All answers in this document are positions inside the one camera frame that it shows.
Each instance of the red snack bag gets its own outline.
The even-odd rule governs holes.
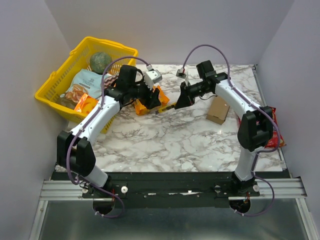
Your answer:
[[[275,107],[270,107],[272,109],[272,119],[275,122],[276,125],[278,125],[277,123],[277,117],[276,117],[276,108]],[[273,127],[273,136],[272,138],[268,141],[267,145],[265,146],[266,148],[275,148],[277,146],[278,143],[278,136],[277,136],[277,131],[276,129]],[[279,148],[283,147],[287,145],[282,137],[282,135],[280,134],[280,144],[279,144]]]

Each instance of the marble surface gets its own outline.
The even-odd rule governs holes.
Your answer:
[[[176,102],[180,65],[156,65],[163,77],[160,86]],[[225,65],[214,66],[217,73]],[[187,66],[191,84],[200,81],[196,66]],[[261,104],[256,81],[248,65],[233,65],[231,79],[248,97]],[[137,116],[133,106],[123,108],[107,134],[93,144],[96,164],[106,172],[223,172],[234,171],[240,156],[237,115],[230,109],[223,125],[206,120],[213,97],[197,99],[189,108]],[[262,153],[257,171],[282,171],[278,152]]]

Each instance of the gray wall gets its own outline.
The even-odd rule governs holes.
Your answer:
[[[267,103],[287,146],[286,163],[301,176],[320,229],[320,1],[296,0],[258,64]]]
[[[123,43],[150,63],[182,64],[199,44],[221,48],[232,64],[256,64],[293,0],[45,0],[73,49],[85,36]],[[199,49],[190,63],[216,52]]]
[[[43,0],[2,1],[0,32],[0,239],[25,240],[65,124],[34,93],[70,49]]]

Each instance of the marble table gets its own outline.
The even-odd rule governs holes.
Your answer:
[[[145,70],[144,65],[137,65]],[[160,86],[176,102],[180,83],[176,72],[180,65],[157,65],[163,80]],[[215,65],[217,73],[227,72]],[[200,81],[195,65],[187,66],[191,84]],[[231,66],[231,79],[248,97],[262,104],[249,65]],[[230,109],[223,125],[206,119],[213,97],[197,99],[191,107],[161,114],[137,116],[133,106],[122,109],[107,134],[93,144],[96,164],[106,172],[225,172],[234,171],[240,156],[237,140],[238,121]],[[282,171],[278,152],[260,155],[256,171]]]

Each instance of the gray floor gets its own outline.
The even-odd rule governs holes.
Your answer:
[[[270,200],[252,201],[249,212]],[[241,217],[231,209],[128,209],[118,219],[94,215],[89,201],[49,203],[41,240],[304,240],[294,199],[277,199],[259,217]]]

